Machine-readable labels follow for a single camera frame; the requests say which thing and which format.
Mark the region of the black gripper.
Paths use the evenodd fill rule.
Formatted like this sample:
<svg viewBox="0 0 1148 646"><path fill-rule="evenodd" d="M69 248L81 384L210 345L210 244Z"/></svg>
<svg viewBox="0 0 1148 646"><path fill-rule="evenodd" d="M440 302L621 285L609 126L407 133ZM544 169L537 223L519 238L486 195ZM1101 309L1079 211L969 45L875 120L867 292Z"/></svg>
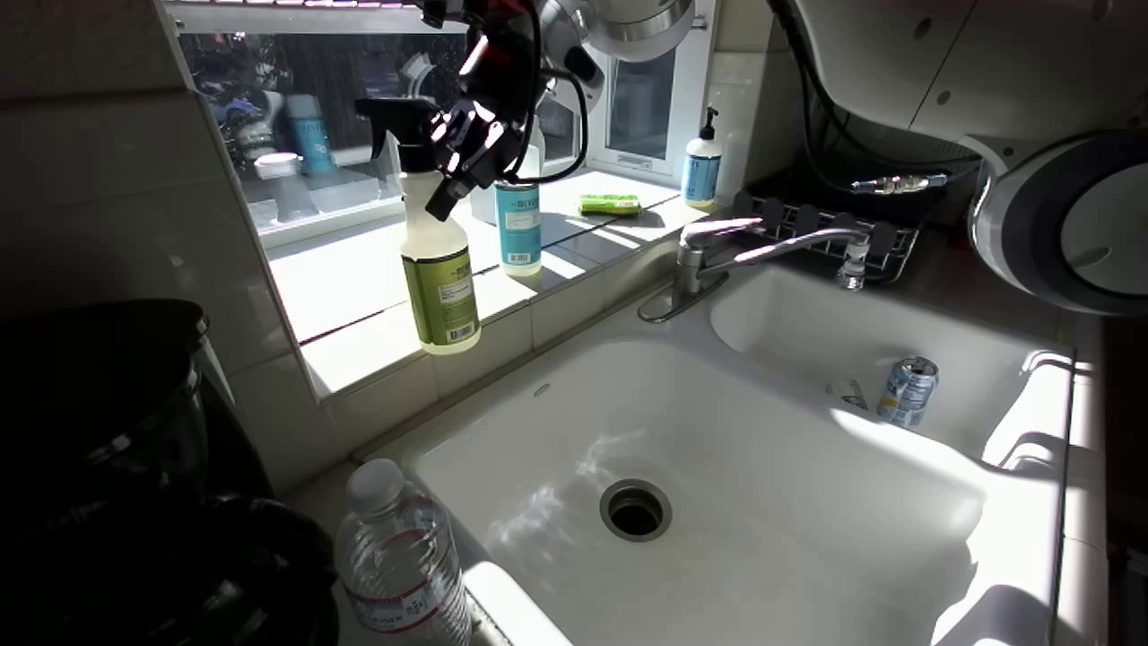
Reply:
<svg viewBox="0 0 1148 646"><path fill-rule="evenodd" d="M469 192L493 188L524 150L519 126L541 97L541 24L533 0L417 0L417 6L431 29L464 23L469 45L459 64L468 102L431 120L440 182L427 211L446 223Z"/></svg>

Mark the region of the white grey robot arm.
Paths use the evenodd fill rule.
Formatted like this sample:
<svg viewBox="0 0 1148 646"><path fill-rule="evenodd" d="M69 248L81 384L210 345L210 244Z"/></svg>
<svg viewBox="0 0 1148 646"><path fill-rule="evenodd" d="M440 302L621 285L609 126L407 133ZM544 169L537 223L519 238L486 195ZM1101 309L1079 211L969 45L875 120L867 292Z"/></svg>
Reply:
<svg viewBox="0 0 1148 646"><path fill-rule="evenodd" d="M494 63L477 95L519 120L541 64L659 58L698 0L410 3L472 33ZM981 158L969 234L1005 285L1070 313L1144 313L1148 0L769 3L835 107Z"/></svg>

